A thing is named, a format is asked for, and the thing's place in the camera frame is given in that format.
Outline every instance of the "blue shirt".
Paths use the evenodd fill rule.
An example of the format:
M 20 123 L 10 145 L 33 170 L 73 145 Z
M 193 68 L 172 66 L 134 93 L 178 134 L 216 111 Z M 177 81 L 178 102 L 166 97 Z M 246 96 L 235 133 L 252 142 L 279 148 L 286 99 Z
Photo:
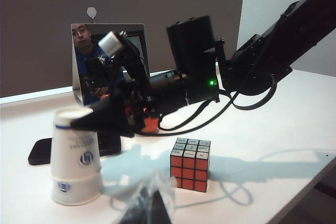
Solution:
M 85 67 L 85 61 L 86 60 L 90 60 L 90 59 L 93 59 L 93 58 L 98 58 L 100 63 L 102 63 L 104 66 L 106 66 L 109 62 L 109 59 L 110 59 L 110 57 L 105 54 L 105 52 L 98 46 L 98 44 L 95 44 L 95 47 L 93 48 L 93 50 L 88 55 L 83 55 L 76 49 L 75 49 L 75 52 L 76 52 L 77 68 L 78 68 L 78 72 L 81 75 L 81 77 L 85 77 L 88 74 L 87 69 Z M 116 79 L 116 81 L 113 85 L 113 88 L 116 88 L 118 83 L 123 78 L 124 78 L 124 75 L 122 73 L 122 68 L 120 68 L 119 71 L 118 71 L 117 79 Z M 85 96 L 83 97 L 83 99 L 85 100 L 84 105 L 98 101 L 98 98 L 92 97 L 91 95 L 87 95 L 86 93 L 87 92 L 84 92 L 84 95 L 86 97 Z

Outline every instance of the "black smartphone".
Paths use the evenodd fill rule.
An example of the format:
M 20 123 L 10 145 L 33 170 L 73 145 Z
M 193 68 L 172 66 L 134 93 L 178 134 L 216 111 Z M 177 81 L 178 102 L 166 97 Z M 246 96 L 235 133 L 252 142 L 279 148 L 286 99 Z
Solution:
M 120 135 L 115 133 L 97 133 L 99 155 L 101 157 L 119 154 L 121 152 Z M 38 140 L 30 151 L 28 163 L 30 165 L 50 164 L 51 139 Z

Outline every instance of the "white cylinder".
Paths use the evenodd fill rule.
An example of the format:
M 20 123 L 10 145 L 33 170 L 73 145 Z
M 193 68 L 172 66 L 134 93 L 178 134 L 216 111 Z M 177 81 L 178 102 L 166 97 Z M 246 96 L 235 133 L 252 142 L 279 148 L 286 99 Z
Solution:
M 52 199 L 62 205 L 86 204 L 102 192 L 96 132 L 75 131 L 70 122 L 92 112 L 69 108 L 56 112 L 51 143 Z
M 106 34 L 98 42 L 98 45 L 109 57 L 115 55 L 116 52 L 118 52 L 123 47 L 122 43 L 120 43 L 120 41 L 113 32 L 109 32 L 108 34 Z

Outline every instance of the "white sticker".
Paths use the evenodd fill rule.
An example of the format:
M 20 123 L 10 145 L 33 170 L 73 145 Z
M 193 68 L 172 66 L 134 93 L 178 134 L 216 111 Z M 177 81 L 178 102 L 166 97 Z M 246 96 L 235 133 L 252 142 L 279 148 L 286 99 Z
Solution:
M 172 150 L 172 156 L 179 156 L 179 157 L 182 157 L 182 154 L 183 154 L 183 150 L 176 150 L 176 149 L 173 149 Z
M 176 142 L 180 143 L 180 144 L 186 144 L 187 140 L 188 139 L 186 139 L 186 138 L 178 137 L 177 140 L 176 140 Z
M 210 141 L 200 140 L 200 145 L 210 146 Z
M 174 149 L 184 150 L 185 144 L 175 144 Z
M 199 146 L 198 147 L 199 152 L 209 152 L 209 147 L 208 146 Z
M 187 144 L 187 146 L 185 147 L 185 149 L 188 150 L 188 151 L 196 151 L 197 150 L 197 145 Z
M 198 144 L 197 139 L 188 139 L 188 144 Z
M 192 152 L 192 151 L 184 151 L 183 156 L 184 156 L 184 157 L 192 157 L 192 158 L 194 158 L 194 157 L 195 157 L 195 154 L 196 154 L 196 152 Z
M 197 152 L 196 158 L 208 159 L 208 154 L 206 152 Z

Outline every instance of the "mirror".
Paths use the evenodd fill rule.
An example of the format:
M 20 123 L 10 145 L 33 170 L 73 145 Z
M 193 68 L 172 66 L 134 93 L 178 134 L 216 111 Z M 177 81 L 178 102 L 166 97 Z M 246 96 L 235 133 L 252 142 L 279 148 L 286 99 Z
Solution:
M 125 31 L 127 39 L 139 50 L 140 60 L 149 76 L 148 56 L 143 24 L 71 24 L 72 89 L 83 105 L 92 104 L 108 96 L 122 79 L 130 79 L 124 67 L 111 87 L 112 57 L 107 56 L 98 42 L 110 31 Z

